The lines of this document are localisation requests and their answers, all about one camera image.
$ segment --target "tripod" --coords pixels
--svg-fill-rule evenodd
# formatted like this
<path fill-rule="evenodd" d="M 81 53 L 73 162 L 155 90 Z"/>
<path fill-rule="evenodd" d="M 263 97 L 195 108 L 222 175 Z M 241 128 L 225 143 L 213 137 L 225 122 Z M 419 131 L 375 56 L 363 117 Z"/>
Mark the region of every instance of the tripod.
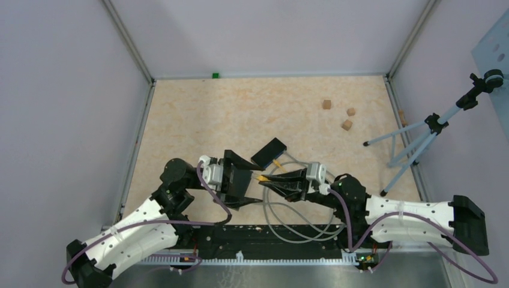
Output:
<path fill-rule="evenodd" d="M 463 95 L 458 101 L 456 101 L 456 105 L 451 107 L 445 114 L 440 117 L 439 115 L 433 113 L 428 116 L 424 121 L 418 122 L 412 125 L 409 125 L 405 128 L 396 130 L 392 133 L 383 135 L 381 137 L 375 138 L 373 140 L 369 140 L 364 142 L 364 146 L 369 146 L 378 141 L 387 139 L 389 137 L 393 138 L 391 145 L 391 160 L 387 163 L 388 167 L 401 166 L 402 168 L 399 170 L 398 174 L 391 180 L 391 182 L 380 192 L 382 197 L 386 196 L 389 190 L 394 186 L 394 184 L 398 181 L 398 179 L 403 175 L 403 173 L 410 167 L 410 165 L 417 165 L 419 163 L 419 159 L 423 153 L 425 153 L 430 145 L 435 141 L 436 136 L 438 136 L 442 130 L 449 126 L 449 119 L 451 119 L 456 113 L 463 110 L 468 110 L 477 106 L 478 102 L 476 100 L 477 96 L 479 96 L 482 92 L 491 93 L 493 89 L 502 86 L 504 83 L 504 76 L 502 71 L 499 69 L 493 69 L 484 74 L 483 79 L 479 79 L 475 74 L 470 74 L 470 79 L 474 82 L 474 87 L 470 89 L 465 95 Z M 396 136 L 411 130 L 413 128 L 428 125 L 428 131 L 421 134 L 417 139 L 412 141 L 402 152 L 394 156 L 394 150 L 396 146 Z M 409 156 L 407 161 L 400 161 L 406 155 Z"/>

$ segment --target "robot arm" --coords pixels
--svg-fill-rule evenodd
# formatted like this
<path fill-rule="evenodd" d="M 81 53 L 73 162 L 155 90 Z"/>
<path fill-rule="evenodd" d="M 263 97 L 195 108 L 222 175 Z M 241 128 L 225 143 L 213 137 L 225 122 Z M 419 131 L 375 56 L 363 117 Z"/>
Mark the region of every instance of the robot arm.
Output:
<path fill-rule="evenodd" d="M 464 243 L 475 254 L 489 254 L 484 212 L 465 196 L 454 196 L 452 202 L 424 203 L 406 202 L 369 195 L 366 188 L 349 174 L 336 177 L 333 183 L 325 179 L 327 168 L 320 163 L 310 163 L 308 167 L 279 175 L 263 175 L 267 180 L 260 181 L 287 201 L 306 200 L 335 209 L 334 215 L 346 222 L 345 211 L 335 195 L 337 192 L 346 202 L 351 219 L 352 236 L 358 240 L 368 227 L 378 218 L 391 212 L 399 215 L 389 216 L 379 222 L 370 232 L 375 243 L 389 241 L 430 242 L 452 247 L 466 253 L 439 230 L 403 212 L 420 215 L 434 222 L 455 238 Z"/>
<path fill-rule="evenodd" d="M 263 170 L 251 164 L 233 151 L 226 150 L 222 159 L 202 156 L 202 176 L 205 184 L 216 191 L 219 199 L 230 209 L 239 209 L 259 199 L 245 197 L 252 170 Z M 327 168 L 320 163 L 279 175 L 263 175 L 260 184 L 266 186 L 289 202 L 309 201 L 334 209 L 334 215 L 346 222 L 346 211 L 350 219 L 352 238 L 356 242 L 368 227 L 385 214 L 410 212 L 425 217 L 450 232 L 475 254 L 489 254 L 484 213 L 467 197 L 454 196 L 452 202 L 417 203 L 396 201 L 372 196 L 351 175 L 343 174 L 326 180 Z M 153 253 L 175 245 L 186 246 L 196 227 L 187 223 L 182 214 L 194 197 L 186 189 L 203 189 L 197 170 L 184 160 L 170 160 L 160 177 L 163 182 L 133 213 L 100 235 L 80 242 L 74 240 L 67 245 L 67 260 L 78 256 L 69 264 L 69 271 L 78 287 L 107 287 L 113 279 L 127 268 Z M 335 191 L 345 201 L 342 208 L 339 199 L 330 194 Z M 180 221 L 168 224 L 165 221 Z M 148 222 L 131 229 L 126 227 Z M 213 223 L 194 223 L 205 225 Z M 113 235 L 100 241 L 105 235 Z M 369 241 L 431 242 L 465 251 L 446 235 L 427 223 L 403 215 L 389 216 L 381 220 L 370 232 Z"/>
<path fill-rule="evenodd" d="M 212 186 L 220 199 L 235 203 L 230 208 L 238 209 L 260 201 L 244 197 L 251 179 L 251 170 L 262 170 L 260 167 L 247 162 L 231 150 L 226 150 L 224 157 L 219 160 L 207 156 L 202 156 L 200 160 L 203 162 L 203 180 Z M 84 242 L 74 240 L 67 246 L 69 261 L 105 235 L 113 235 L 89 247 L 72 263 L 69 270 L 78 287 L 107 287 L 127 268 L 155 252 L 177 243 L 188 243 L 193 234 L 193 226 L 160 223 L 165 220 L 188 221 L 182 213 L 194 197 L 187 189 L 204 189 L 197 177 L 196 168 L 175 158 L 165 165 L 160 179 L 163 182 L 161 186 L 129 216 L 96 237 Z M 122 229 L 145 221 L 159 223 Z"/>

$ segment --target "wooden cube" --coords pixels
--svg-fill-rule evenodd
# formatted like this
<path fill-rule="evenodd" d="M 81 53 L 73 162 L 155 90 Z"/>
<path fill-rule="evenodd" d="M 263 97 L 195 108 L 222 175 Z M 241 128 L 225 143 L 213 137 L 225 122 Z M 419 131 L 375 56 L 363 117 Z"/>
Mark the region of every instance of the wooden cube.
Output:
<path fill-rule="evenodd" d="M 324 110 L 330 110 L 330 108 L 333 106 L 333 103 L 331 102 L 331 100 L 324 100 L 324 102 L 322 103 L 322 108 Z"/>
<path fill-rule="evenodd" d="M 352 125 L 354 123 L 352 123 L 352 121 L 350 120 L 346 120 L 345 122 L 343 122 L 343 125 L 341 125 L 341 128 L 345 129 L 346 131 L 350 130 L 350 128 L 352 128 Z"/>
<path fill-rule="evenodd" d="M 354 116 L 355 108 L 348 108 L 348 110 L 346 111 L 346 114 L 348 114 L 348 116 Z"/>

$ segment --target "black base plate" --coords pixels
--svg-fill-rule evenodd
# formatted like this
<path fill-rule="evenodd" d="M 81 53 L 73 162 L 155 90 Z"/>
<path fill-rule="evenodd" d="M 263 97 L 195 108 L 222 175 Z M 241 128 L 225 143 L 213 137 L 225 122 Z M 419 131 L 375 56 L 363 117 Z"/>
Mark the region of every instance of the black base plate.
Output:
<path fill-rule="evenodd" d="M 304 235 L 318 234 L 308 225 L 289 226 Z M 316 226 L 324 229 L 326 225 Z M 273 225 L 273 228 L 286 239 L 303 240 L 283 226 Z M 336 225 L 331 225 L 328 231 L 336 229 Z M 202 226 L 194 230 L 189 243 L 180 243 L 171 249 L 192 250 L 196 245 L 199 256 L 203 259 L 234 259 L 239 251 L 242 251 L 245 259 L 339 259 L 342 257 L 342 245 L 339 241 L 346 246 L 346 229 L 340 233 L 338 240 L 291 244 L 276 237 L 267 225 Z M 373 242 L 367 239 L 361 247 L 371 248 L 372 245 Z"/>

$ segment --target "cable tie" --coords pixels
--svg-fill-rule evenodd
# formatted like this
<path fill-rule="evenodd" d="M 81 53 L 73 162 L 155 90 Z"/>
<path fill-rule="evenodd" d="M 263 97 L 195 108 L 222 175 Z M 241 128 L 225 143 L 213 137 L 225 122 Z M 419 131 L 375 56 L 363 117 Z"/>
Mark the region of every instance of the cable tie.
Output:
<path fill-rule="evenodd" d="M 399 224 L 401 226 L 405 226 L 405 222 L 403 221 L 403 213 L 405 211 L 405 201 L 400 201 L 397 205 L 397 211 L 398 211 L 398 220 Z"/>
<path fill-rule="evenodd" d="M 110 228 L 110 231 L 111 231 L 111 234 L 113 235 L 113 237 L 115 237 L 115 239 L 118 241 L 118 244 L 120 244 L 122 241 L 124 241 L 124 237 L 122 236 L 122 233 L 118 233 L 118 229 L 115 227 L 115 225 L 113 225 Z"/>

